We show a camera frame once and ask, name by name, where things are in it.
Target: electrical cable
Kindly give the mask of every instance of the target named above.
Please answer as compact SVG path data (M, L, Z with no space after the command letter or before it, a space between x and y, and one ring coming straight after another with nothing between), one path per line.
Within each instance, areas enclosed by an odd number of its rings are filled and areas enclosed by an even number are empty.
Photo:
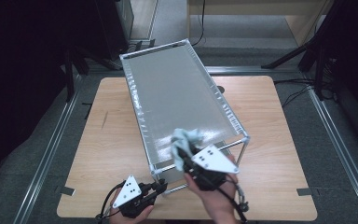
M204 175L199 174L199 175L197 175L197 177L200 177L203 181L208 183L211 187L213 187L214 189L217 189L217 191L219 191L221 194L223 194L229 200L229 202L232 204L232 206L234 207L234 209L237 211L238 215L240 216L241 223L247 223L248 222L248 219L246 219L246 217L243 214L240 206L234 201L234 199L232 199L227 193L225 193L222 189L217 187L214 183L212 183Z
M241 210L243 212L246 212L249 209L249 207L248 207L248 203L245 201L245 194L243 193L243 190L241 189L240 185L234 181L234 178L232 178L231 175L228 175L228 178L230 178L231 180L226 180L226 181L229 183L232 183L235 186L235 188L237 189L238 202L241 206Z
M325 95L322 94L322 97L325 100L334 99L334 88L333 88L333 85L332 85L333 79L330 76L331 76L331 69L330 69L330 65L329 65L329 66L326 66L325 69L324 69L324 77L327 77L329 79L329 81L327 81L327 82L323 81L322 82L322 90L332 92L332 96L325 96ZM282 104L282 107L287 106L290 102L295 100L298 96L304 94L305 92L307 92L309 90L313 90L315 88L315 79L293 78L293 79L285 79L285 80L276 80L276 81L274 81L275 85L283 84L283 83L305 84L306 87L304 89L302 89L301 91L297 91L297 92L289 95L287 97L287 99L285 100L285 102Z
M103 201L103 207L101 208L101 213L99 215L97 215L97 219L98 219L98 224L102 224L103 220L106 219L107 217L111 217L114 216L115 214L117 214L119 211L115 212L114 214L110 215L110 216L104 216L103 212L104 212L104 208L106 207L107 201L109 200L110 196L112 195L113 192L115 192L115 190L119 189L119 188L123 188L124 184L126 183L126 181L124 180L122 183L116 185L114 188L112 188L109 193L106 195L105 200Z
M202 40L203 33L204 33L204 25L203 25L204 16L205 16L205 0L203 0L203 3L202 3L202 22L201 22L202 32L201 32L201 36L200 36L200 39L195 44L191 45L193 47L198 45L199 42Z
M287 106L290 102L294 101L298 96L304 94L305 92L309 91L310 89L308 89L309 86L304 87L301 91L295 92L291 95L289 95L289 97L287 97L286 101L283 103L282 108L284 108L285 106Z

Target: black stand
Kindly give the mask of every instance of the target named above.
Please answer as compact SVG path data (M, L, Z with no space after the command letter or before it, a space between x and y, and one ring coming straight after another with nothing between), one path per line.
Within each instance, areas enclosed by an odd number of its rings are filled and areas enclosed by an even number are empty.
M261 65L261 68L273 69L279 65L289 61L290 59L296 57L298 54L305 52L300 63L298 64L298 69L301 72L308 72L313 64L316 62L316 74L315 74L315 92L318 95L319 99L322 100L322 86L323 86L323 74L324 74L324 64L325 64L325 46L328 44L330 36L334 33L332 28L332 23L337 19L337 13L343 5L343 0L336 0L332 5L329 13L326 15L324 22L319 28L315 36L307 43L298 47L297 49L289 52L284 55L277 61L265 65Z
M64 55L66 88L67 88L66 102L69 102L75 93L74 73L72 69L72 64L75 66L79 74L81 75L89 74L90 68L87 65L84 58L91 58L94 62L99 63L100 65L112 71L120 69L119 67L110 64L104 59L94 55L93 53L81 47L74 47L74 48L67 49Z

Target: gray floor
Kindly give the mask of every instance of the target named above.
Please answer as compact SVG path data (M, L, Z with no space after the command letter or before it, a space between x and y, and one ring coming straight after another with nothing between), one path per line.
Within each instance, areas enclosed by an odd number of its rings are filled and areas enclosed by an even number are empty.
M184 4L179 1L159 0L158 13L152 31L152 37L156 38L156 44L167 44L186 38L185 9ZM248 28L247 33L235 35L235 38L241 39L241 41L226 41L226 38L231 38L234 35L225 33L224 36L218 36L219 34L213 34L208 28L205 32L206 42L197 46L196 52L206 66L246 66L269 63L296 47L294 39L288 33L287 25L278 18L271 21L270 19L255 19L254 22L257 23L257 26L254 28L260 27L260 29L266 30L256 31ZM212 22L207 18L205 21L206 23ZM192 20L194 29L197 29L197 22L197 17ZM297 64L298 60L299 57L287 64ZM302 77L299 73L268 73L268 75L274 80ZM73 113L69 118L28 223L96 223L94 218L58 217L56 208L61 195L56 193L55 189L57 186L63 186L66 181L86 123L85 117L90 109L87 104L92 103L103 77L116 76L123 76L123 73L110 72L95 64L91 67L90 76L85 77ZM287 97L300 91L303 87L280 84L276 88L283 103ZM3 163L0 169L0 223L12 223L15 219L26 189L65 107L64 100L65 91L57 97L31 138L16 148ZM345 143L358 164L356 134L352 131L351 125L345 119L339 105L334 101L326 103ZM318 217L311 223L358 223L358 198L310 97L307 94L300 95L283 111L309 186L319 192L313 195ZM258 223L276 222L260 220Z

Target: tripod leg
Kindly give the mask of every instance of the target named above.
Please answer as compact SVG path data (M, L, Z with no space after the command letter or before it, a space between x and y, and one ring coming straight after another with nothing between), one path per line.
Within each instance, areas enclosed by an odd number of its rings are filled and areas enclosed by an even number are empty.
M304 56L301 58L300 63L298 64L298 69L301 72L308 72L318 58L318 50L320 49L320 47L318 46L313 46L313 47L314 48L307 49Z
M261 65L261 68L264 68L264 69L276 68L279 65L281 65L283 63L286 63L287 61L289 61L292 58L296 57L298 54L304 52L312 43L313 43L313 38L309 42L305 43L304 45L302 45L302 46L298 47L297 49L295 49L295 50L289 52L288 54L284 55L283 57L281 57L277 61L275 61L273 63Z
M67 89L66 102L69 102L75 92L74 73L72 71L71 52L69 49L65 52L65 74Z
M71 60L72 64L75 66L77 72L80 75L88 75L89 74L89 66L86 63L86 60L79 55L75 50L71 51Z
M315 74L315 93L319 97L319 100L324 99L322 95L323 81L324 81L324 64L325 64L325 50L323 45L319 47L318 61L316 64Z
M94 55L93 53L89 52L88 50L83 49L79 46L76 46L75 48L80 54L82 54L83 56L86 56L86 57L90 57L96 63L99 63L100 65L104 66L105 68L107 68L109 70L117 70L117 68L114 67L112 64L110 64L110 63L106 62L104 59Z

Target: wrist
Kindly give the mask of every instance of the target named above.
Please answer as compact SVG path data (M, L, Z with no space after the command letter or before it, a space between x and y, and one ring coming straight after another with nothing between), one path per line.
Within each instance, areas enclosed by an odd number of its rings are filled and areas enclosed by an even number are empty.
M213 216L213 221L216 224L235 224L239 223L232 213L219 213Z

